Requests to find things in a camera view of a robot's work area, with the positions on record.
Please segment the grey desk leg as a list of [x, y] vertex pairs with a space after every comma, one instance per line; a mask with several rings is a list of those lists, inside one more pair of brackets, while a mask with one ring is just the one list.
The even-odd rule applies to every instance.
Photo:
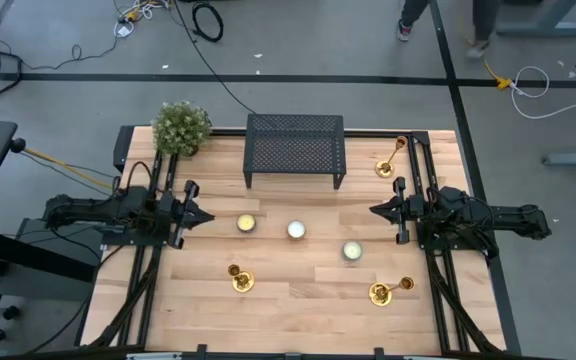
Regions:
[[576, 5], [576, 0], [554, 0], [548, 11], [532, 22], [499, 23], [496, 33], [508, 37], [576, 37], [576, 22], [563, 18]]

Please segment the green potted plant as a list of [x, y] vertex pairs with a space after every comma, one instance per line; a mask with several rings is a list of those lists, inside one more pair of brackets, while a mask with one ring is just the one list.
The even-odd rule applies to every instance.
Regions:
[[156, 149], [166, 155], [192, 157], [212, 132], [207, 111], [187, 101], [163, 103], [151, 125]]

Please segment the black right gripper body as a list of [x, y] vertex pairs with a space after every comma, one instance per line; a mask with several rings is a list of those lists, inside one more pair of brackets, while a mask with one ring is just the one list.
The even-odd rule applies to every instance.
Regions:
[[407, 229], [406, 222], [416, 221], [423, 217], [425, 199], [424, 196], [420, 194], [410, 195], [405, 198], [405, 178], [401, 176], [397, 177], [393, 181], [393, 189], [395, 191], [395, 223], [399, 225], [396, 243], [398, 245], [404, 245], [410, 241], [409, 230]]

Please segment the grey equipment box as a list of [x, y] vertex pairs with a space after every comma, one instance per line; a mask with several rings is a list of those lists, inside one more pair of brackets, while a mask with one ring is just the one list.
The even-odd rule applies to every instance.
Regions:
[[[101, 255], [102, 234], [90, 224], [73, 224], [57, 232], [68, 241], [44, 228], [40, 220], [25, 218], [16, 239], [29, 245], [97, 265]], [[90, 282], [75, 280], [13, 264], [0, 281], [0, 294], [37, 299], [84, 300], [92, 289]]]

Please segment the gold candlestick holder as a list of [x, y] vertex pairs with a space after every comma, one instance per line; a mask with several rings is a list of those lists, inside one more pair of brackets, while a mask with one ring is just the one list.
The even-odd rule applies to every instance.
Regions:
[[409, 291], [415, 287], [415, 282], [410, 277], [403, 277], [395, 285], [388, 285], [382, 282], [373, 283], [368, 290], [370, 301], [379, 307], [385, 307], [392, 302], [395, 290]]
[[390, 155], [385, 160], [380, 160], [375, 164], [375, 173], [381, 178], [389, 178], [395, 171], [395, 157], [403, 152], [408, 146], [408, 139], [405, 136], [398, 136]]
[[253, 288], [255, 278], [251, 272], [242, 270], [240, 266], [236, 264], [231, 264], [227, 272], [232, 278], [232, 286], [237, 292], [245, 293]]

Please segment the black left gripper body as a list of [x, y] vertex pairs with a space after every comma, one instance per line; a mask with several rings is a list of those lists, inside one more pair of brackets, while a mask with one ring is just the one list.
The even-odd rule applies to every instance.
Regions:
[[184, 186], [185, 197], [178, 200], [171, 190], [166, 190], [160, 199], [160, 210], [170, 223], [174, 223], [172, 237], [169, 245], [175, 249], [182, 249], [184, 246], [183, 230], [185, 219], [192, 218], [187, 215], [187, 201], [199, 194], [199, 186], [193, 180], [187, 180]]

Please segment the orange patterned candle tin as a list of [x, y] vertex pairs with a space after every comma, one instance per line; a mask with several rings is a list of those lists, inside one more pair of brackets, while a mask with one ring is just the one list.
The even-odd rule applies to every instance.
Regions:
[[362, 246], [357, 241], [348, 241], [342, 247], [342, 255], [347, 261], [357, 261], [362, 254]]

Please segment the black perforated metal shelf riser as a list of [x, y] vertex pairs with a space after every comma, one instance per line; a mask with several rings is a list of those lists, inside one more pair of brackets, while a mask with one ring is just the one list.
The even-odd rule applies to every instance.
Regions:
[[255, 173], [328, 174], [339, 189], [347, 174], [343, 117], [250, 114], [243, 158], [248, 189]]

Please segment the person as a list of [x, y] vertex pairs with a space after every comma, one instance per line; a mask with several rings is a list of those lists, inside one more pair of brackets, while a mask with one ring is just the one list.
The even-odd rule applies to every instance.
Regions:
[[[414, 23], [428, 7], [429, 1], [405, 0], [400, 19], [397, 22], [397, 38], [400, 41], [408, 40]], [[490, 36], [495, 28], [499, 7], [500, 0], [472, 0], [474, 41], [466, 53], [469, 59], [482, 58], [490, 46]]]

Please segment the black aluminium rig frame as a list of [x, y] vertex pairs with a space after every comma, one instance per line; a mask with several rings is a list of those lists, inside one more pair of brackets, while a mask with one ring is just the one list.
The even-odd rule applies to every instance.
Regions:
[[[120, 171], [124, 172], [125, 164], [128, 161], [128, 153], [129, 148], [132, 143], [132, 139], [134, 138], [134, 134], [136, 134], [136, 128], [145, 129], [145, 126], [122, 126], [119, 131], [119, 135], [117, 136], [117, 140], [115, 142], [115, 148], [113, 153], [113, 164], [115, 168]], [[416, 164], [416, 153], [415, 153], [415, 146], [419, 145], [423, 150], [423, 155], [430, 162], [426, 166], [428, 171], [432, 175], [428, 175], [431, 183], [433, 186], [437, 184], [436, 177], [435, 177], [435, 170], [434, 165], [432, 165], [432, 156], [431, 156], [431, 141], [430, 135], [432, 131], [387, 131], [387, 130], [345, 130], [345, 137], [346, 139], [354, 139], [354, 140], [384, 140], [384, 139], [395, 139], [397, 137], [400, 139], [400, 144], [402, 147], [411, 151], [410, 155], [410, 164], [412, 165], [412, 173], [413, 173], [413, 180], [414, 185], [416, 187], [416, 191], [419, 192], [419, 188], [421, 187], [421, 178], [420, 178], [420, 170], [419, 166]], [[254, 137], [251, 133], [246, 136], [246, 131], [241, 128], [215, 128], [213, 136], [217, 138], [221, 137], [246, 137], [250, 139], [252, 142], [252, 138]], [[159, 259], [163, 258], [163, 255], [154, 256], [155, 263], [159, 264]], [[137, 296], [140, 296], [142, 290], [148, 289], [150, 285], [153, 286], [155, 283], [155, 273], [157, 272], [157, 267], [160, 265], [154, 265], [153, 271], [146, 271], [147, 275], [145, 275], [145, 279], [141, 280], [139, 290], [128, 290], [129, 301], [124, 306], [122, 310], [123, 313], [119, 313], [121, 315], [117, 315], [115, 322], [119, 324], [117, 321], [124, 321], [125, 318], [123, 314], [125, 314], [129, 306], [133, 306], [132, 300], [137, 299]], [[146, 305], [144, 306], [145, 310], [145, 317], [149, 318], [151, 315], [151, 308], [152, 306], [149, 305], [154, 301], [154, 290], [150, 289], [145, 291], [144, 298], [146, 300]], [[438, 354], [388, 354], [385, 352], [382, 346], [373, 346], [374, 349], [372, 353], [364, 353], [364, 354], [341, 354], [341, 353], [308, 353], [303, 351], [297, 350], [277, 350], [274, 352], [261, 352], [261, 353], [254, 353], [254, 352], [215, 352], [212, 351], [214, 349], [209, 349], [207, 344], [198, 344], [197, 349], [194, 351], [148, 351], [146, 349], [146, 335], [144, 335], [144, 340], [138, 340], [137, 344], [124, 344], [125, 339], [119, 341], [123, 345], [110, 345], [110, 336], [112, 333], [107, 335], [107, 338], [102, 337], [99, 340], [99, 345], [87, 345], [82, 349], [78, 350], [81, 351], [80, 355], [73, 355], [74, 352], [69, 355], [73, 359], [78, 356], [82, 356], [79, 359], [86, 359], [86, 360], [460, 360], [460, 359], [493, 359], [493, 355], [504, 355], [502, 354], [482, 354], [480, 355], [477, 352], [473, 352], [471, 350], [464, 350], [464, 351], [457, 351], [457, 350], [450, 350], [448, 345], [448, 333], [447, 333], [447, 325], [445, 323], [445, 315], [443, 315], [443, 310], [440, 311], [440, 315], [436, 316], [436, 323], [439, 327], [439, 334], [437, 335], [439, 338], [439, 342], [441, 343], [440, 349], [441, 351]]]

